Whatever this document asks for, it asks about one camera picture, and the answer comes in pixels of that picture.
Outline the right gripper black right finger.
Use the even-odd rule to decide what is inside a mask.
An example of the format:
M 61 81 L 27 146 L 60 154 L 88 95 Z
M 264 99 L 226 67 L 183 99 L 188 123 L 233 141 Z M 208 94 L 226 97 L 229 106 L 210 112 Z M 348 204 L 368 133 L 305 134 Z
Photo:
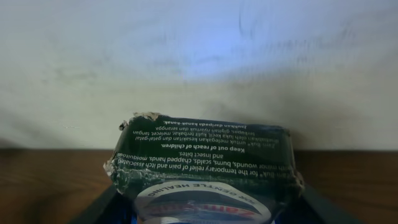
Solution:
M 275 224 L 363 224 L 305 184 L 300 199 L 282 212 Z

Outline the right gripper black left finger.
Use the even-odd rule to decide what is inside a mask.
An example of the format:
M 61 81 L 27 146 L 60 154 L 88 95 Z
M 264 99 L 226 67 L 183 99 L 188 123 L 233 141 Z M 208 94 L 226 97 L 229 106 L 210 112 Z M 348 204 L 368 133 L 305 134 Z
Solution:
M 131 201 L 111 185 L 68 224 L 137 224 Z

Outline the dark green round-label packet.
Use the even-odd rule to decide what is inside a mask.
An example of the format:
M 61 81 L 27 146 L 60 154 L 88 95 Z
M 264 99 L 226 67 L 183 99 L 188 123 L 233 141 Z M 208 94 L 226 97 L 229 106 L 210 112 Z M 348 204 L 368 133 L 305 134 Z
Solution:
M 280 126 L 137 113 L 104 169 L 143 223 L 273 223 L 304 190 Z

